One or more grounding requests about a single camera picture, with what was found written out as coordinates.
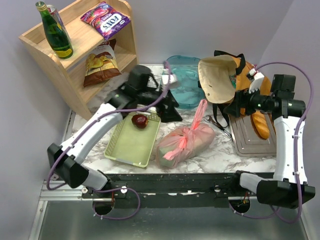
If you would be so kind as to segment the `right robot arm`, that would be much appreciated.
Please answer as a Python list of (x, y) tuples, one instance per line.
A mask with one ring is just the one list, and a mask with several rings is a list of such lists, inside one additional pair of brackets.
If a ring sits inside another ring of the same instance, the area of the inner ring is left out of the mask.
[(296, 209), (316, 194), (315, 187), (308, 185), (304, 170), (302, 136), (306, 104), (294, 98), (296, 77), (274, 75), (272, 94), (262, 95), (264, 75), (252, 70), (246, 76), (251, 81), (249, 88), (237, 90), (224, 111), (236, 118), (240, 117), (241, 109), (245, 109), (246, 115), (257, 110), (271, 114), (276, 134), (276, 167), (271, 179), (237, 171), (238, 179), (230, 183), (230, 191), (241, 196), (249, 190), (261, 204)]

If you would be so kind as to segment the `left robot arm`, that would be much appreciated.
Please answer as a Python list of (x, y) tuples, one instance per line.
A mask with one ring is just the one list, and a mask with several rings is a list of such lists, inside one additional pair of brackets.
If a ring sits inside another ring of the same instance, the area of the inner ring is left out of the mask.
[(107, 197), (111, 191), (108, 177), (82, 165), (96, 143), (130, 112), (145, 112), (155, 107), (161, 122), (182, 121), (176, 110), (178, 103), (169, 90), (177, 83), (177, 79), (167, 61), (163, 63), (163, 70), (160, 88), (149, 88), (143, 84), (140, 90), (134, 90), (134, 79), (141, 83), (143, 77), (149, 74), (148, 67), (136, 65), (125, 87), (112, 91), (105, 103), (100, 105), (93, 117), (73, 137), (61, 145), (51, 144), (47, 149), (51, 166), (48, 177), (52, 177), (53, 173), (60, 174), (71, 188), (83, 185), (92, 188), (99, 197)]

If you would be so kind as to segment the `orange tote bag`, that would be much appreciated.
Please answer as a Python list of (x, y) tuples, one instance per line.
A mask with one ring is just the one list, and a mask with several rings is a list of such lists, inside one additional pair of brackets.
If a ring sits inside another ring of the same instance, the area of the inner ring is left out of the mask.
[[(198, 63), (198, 85), (204, 91), (208, 102), (212, 103), (213, 116), (220, 110), (222, 116), (229, 122), (229, 116), (224, 108), (229, 105), (236, 91), (250, 87), (248, 72), (256, 66), (246, 61), (244, 54), (234, 55), (225, 51), (215, 50), (211, 57), (203, 58)], [(229, 75), (237, 75), (236, 88), (233, 87)]]

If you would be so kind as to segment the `pink plastic grocery bag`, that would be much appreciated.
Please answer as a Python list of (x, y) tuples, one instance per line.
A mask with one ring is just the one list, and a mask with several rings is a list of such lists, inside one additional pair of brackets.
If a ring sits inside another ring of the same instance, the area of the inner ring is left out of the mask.
[(190, 126), (177, 127), (161, 139), (155, 155), (160, 167), (172, 169), (199, 155), (213, 142), (215, 131), (208, 124), (202, 123), (207, 106), (207, 100), (202, 99)]

